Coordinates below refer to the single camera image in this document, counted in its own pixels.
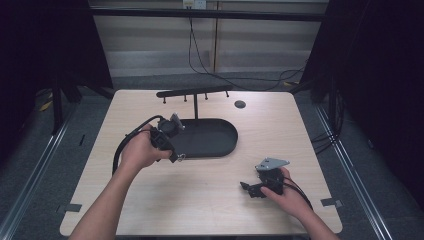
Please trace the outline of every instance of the black horizontal bar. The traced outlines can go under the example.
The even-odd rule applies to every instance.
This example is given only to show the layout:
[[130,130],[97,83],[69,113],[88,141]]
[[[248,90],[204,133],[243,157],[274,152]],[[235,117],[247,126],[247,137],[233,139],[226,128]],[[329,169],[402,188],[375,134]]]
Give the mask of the black horizontal bar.
[[176,97],[176,96],[185,96],[185,95],[193,95],[193,94],[224,92],[224,91],[230,91],[231,89],[233,89],[233,86],[224,85],[224,86],[218,86],[218,87],[171,90],[171,91],[157,92],[156,97],[164,98],[164,97]]
[[324,14],[311,13],[278,13],[278,12],[250,12],[225,10],[197,10],[197,9],[143,9],[124,7],[97,7],[91,8],[43,8],[54,13],[78,12],[97,16],[132,16],[132,17],[176,17],[176,18],[218,18],[218,19],[255,19],[322,22],[328,18]]

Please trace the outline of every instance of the wooden table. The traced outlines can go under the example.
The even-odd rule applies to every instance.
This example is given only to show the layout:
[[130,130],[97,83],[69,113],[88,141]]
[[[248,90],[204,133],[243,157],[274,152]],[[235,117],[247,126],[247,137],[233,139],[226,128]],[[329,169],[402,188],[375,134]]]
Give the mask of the wooden table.
[[[156,97],[157,91],[120,90],[115,94],[71,203],[60,227],[70,235],[111,177],[116,147],[151,116],[194,118],[193,98]],[[199,118],[221,118],[238,131],[235,150],[215,159],[162,160],[143,169],[133,182],[122,210],[117,235],[292,235],[306,233],[301,224],[269,199],[250,198],[240,181],[256,184],[254,168],[265,157],[289,160],[293,179],[315,212],[334,232],[342,225],[293,96],[289,93],[229,92],[199,95]],[[242,100],[243,109],[234,103]]]

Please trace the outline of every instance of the black jewelry stand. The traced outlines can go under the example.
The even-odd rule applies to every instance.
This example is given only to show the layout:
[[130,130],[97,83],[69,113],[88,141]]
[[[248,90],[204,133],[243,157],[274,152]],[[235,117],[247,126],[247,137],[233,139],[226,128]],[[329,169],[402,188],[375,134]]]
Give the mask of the black jewelry stand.
[[193,95],[194,119],[181,119],[184,131],[171,138],[170,141],[180,155],[185,158],[215,158],[231,153],[237,144],[237,129],[228,121],[218,118],[199,119],[197,94],[225,91],[227,97],[232,86],[220,86],[209,88],[196,88],[187,90],[158,92],[156,96],[163,98],[166,104],[167,97]]

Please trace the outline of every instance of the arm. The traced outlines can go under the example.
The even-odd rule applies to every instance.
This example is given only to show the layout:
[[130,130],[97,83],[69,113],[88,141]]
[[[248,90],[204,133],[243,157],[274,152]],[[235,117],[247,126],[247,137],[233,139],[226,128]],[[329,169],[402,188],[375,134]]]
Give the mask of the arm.
[[[290,173],[287,169],[281,168],[281,171],[285,177],[290,178]],[[284,188],[283,195],[278,195],[266,187],[262,187],[261,191],[269,199],[276,202],[283,211],[297,218],[311,239],[339,239],[295,190]]]
[[151,145],[148,131],[131,139],[122,151],[120,166],[69,239],[115,239],[122,206],[132,181],[141,169],[170,155],[170,151],[159,151]]

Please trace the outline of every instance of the forearm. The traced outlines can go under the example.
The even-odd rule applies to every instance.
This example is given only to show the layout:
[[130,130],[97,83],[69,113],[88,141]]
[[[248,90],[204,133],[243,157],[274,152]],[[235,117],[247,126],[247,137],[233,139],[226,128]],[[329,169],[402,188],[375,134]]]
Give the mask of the forearm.
[[122,206],[134,177],[134,174],[118,168],[75,227],[70,239],[115,239]]
[[322,219],[313,211],[307,211],[297,217],[303,227],[309,233],[312,240],[336,240],[339,239],[336,234],[322,221]]

